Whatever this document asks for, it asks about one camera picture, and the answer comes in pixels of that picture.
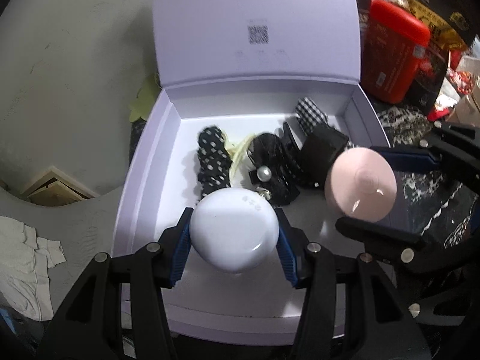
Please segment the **cream claw hair clip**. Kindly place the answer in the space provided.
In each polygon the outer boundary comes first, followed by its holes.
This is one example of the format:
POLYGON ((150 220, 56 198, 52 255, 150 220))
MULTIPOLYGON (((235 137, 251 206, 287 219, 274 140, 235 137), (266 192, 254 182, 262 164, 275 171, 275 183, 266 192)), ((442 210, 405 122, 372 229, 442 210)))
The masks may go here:
POLYGON ((245 156, 247 155, 247 150, 255 137, 255 134, 250 134, 238 144, 234 144, 227 136, 224 136, 224 148, 226 149, 231 160, 231 165, 229 168, 229 183, 231 187, 234 186, 233 179, 235 177, 235 174, 237 173, 237 170, 239 170, 240 165, 242 164, 245 156))

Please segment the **white cloth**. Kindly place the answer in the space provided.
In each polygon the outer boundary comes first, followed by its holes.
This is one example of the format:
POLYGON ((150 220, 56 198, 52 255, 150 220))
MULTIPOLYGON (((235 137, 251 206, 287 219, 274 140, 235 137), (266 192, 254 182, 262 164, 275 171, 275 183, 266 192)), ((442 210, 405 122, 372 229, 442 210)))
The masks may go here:
POLYGON ((1 295, 30 320, 51 320, 48 270, 66 262, 60 242, 39 237, 35 228, 5 216, 0 232, 1 295))

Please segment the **red canister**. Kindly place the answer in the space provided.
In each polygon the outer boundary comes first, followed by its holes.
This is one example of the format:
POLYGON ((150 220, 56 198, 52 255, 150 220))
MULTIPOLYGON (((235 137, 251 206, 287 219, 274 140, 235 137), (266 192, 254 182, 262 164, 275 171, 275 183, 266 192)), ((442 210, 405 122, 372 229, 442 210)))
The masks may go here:
POLYGON ((402 102, 431 39, 429 28, 397 5, 373 0, 362 55, 360 84, 375 98, 402 102))

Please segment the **black white gingham bow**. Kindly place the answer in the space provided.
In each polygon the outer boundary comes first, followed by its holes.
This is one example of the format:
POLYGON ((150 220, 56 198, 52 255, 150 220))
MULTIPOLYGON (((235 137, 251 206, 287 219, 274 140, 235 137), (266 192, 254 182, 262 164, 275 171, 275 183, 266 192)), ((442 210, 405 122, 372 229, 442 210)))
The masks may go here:
POLYGON ((315 128, 325 128, 328 133, 336 133, 345 144, 345 150, 352 149, 355 145, 352 144, 347 135, 341 133, 335 126, 329 123, 329 118, 309 97, 302 97, 298 100, 295 107, 295 114, 299 127, 302 129, 304 135, 307 137, 311 135, 315 128))

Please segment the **black velvet scrunchie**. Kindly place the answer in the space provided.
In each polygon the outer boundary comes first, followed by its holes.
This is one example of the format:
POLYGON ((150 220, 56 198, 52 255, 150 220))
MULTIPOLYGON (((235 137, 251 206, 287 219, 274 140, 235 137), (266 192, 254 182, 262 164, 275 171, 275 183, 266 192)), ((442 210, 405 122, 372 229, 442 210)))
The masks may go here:
POLYGON ((309 187, 325 189, 329 170, 348 142, 348 136, 327 124, 318 124, 312 130, 300 150, 301 167, 309 187))

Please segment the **wooden frame on floor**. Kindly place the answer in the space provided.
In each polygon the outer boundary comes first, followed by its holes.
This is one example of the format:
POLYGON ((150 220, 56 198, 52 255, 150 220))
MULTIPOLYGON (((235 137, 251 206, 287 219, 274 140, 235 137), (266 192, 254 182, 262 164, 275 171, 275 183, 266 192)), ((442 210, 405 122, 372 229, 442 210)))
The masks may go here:
POLYGON ((66 206, 99 197, 99 194, 56 166, 49 166, 20 192, 26 201, 37 206, 66 206))

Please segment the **grey chair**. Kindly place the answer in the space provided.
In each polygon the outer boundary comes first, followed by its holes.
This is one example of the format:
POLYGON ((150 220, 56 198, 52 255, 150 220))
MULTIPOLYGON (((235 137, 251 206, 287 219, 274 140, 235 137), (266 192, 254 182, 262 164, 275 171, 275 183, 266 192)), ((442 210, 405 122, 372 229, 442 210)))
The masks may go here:
POLYGON ((48 207, 34 205, 1 191, 1 215, 37 230, 40 237, 60 242, 66 262, 49 269, 49 290, 56 311, 79 275, 98 252, 111 252, 116 215, 123 188, 81 202, 48 207))

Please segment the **lavender gift box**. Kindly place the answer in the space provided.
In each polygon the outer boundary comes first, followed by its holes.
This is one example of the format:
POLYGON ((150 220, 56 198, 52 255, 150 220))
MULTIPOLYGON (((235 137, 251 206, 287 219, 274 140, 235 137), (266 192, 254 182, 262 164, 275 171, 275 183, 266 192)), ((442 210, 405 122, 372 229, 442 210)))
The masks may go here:
MULTIPOLYGON (((124 184, 112 254, 132 254, 175 225, 199 198, 197 135, 216 125, 229 140, 293 124, 300 98, 358 146, 388 146, 359 86, 356 0, 153 0, 162 91, 124 184)), ((322 193, 301 192, 289 222, 334 254, 363 245, 335 230, 322 193)), ((276 250, 245 274, 216 270, 191 250, 181 281, 163 291, 172 331, 237 345, 291 345, 304 291, 285 279, 276 250)))

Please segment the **black polka dot hair clip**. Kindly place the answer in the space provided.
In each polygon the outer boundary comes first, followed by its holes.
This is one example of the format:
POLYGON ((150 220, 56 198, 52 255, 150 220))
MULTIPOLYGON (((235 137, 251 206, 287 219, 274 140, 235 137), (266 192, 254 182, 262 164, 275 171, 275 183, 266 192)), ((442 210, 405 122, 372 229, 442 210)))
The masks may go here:
POLYGON ((200 199, 231 186, 230 167, 233 162, 224 144, 224 133, 217 126, 205 127, 198 135, 200 199))

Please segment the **white round compact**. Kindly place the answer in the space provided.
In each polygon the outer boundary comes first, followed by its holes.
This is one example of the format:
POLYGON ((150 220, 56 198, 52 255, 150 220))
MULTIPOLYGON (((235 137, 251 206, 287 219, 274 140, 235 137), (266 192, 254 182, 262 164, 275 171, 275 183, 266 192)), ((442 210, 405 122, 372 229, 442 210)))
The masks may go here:
POLYGON ((261 264, 276 248, 278 217, 268 201, 242 188, 216 190, 190 218, 191 243, 207 263, 237 274, 261 264))

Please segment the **black snack bag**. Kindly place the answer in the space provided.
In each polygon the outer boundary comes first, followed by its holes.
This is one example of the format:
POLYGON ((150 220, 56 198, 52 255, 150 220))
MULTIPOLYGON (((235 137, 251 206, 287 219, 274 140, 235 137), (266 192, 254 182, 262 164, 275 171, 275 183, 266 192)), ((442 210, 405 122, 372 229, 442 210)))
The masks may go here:
POLYGON ((459 0, 408 0, 408 5, 430 30, 430 43, 404 100, 427 115, 442 87, 450 52, 467 50, 476 33, 459 0))

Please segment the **pink round compact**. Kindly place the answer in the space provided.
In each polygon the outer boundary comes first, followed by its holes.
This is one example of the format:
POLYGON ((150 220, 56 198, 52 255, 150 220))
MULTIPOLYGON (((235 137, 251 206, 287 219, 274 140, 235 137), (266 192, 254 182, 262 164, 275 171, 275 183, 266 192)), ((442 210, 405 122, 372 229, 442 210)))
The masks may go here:
POLYGON ((365 147, 340 154, 325 180, 325 199, 336 215, 378 222, 389 215, 396 196, 391 166, 378 152, 365 147))

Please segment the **black pearl bow clip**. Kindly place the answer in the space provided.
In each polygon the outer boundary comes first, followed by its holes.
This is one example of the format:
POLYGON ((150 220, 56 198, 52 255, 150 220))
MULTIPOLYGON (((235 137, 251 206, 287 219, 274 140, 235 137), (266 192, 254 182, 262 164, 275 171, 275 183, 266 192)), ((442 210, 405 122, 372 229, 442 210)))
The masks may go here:
POLYGON ((272 133, 256 136, 247 156, 254 167, 249 172, 250 182, 269 192, 273 206, 287 206, 299 196, 292 165, 279 136, 272 133))

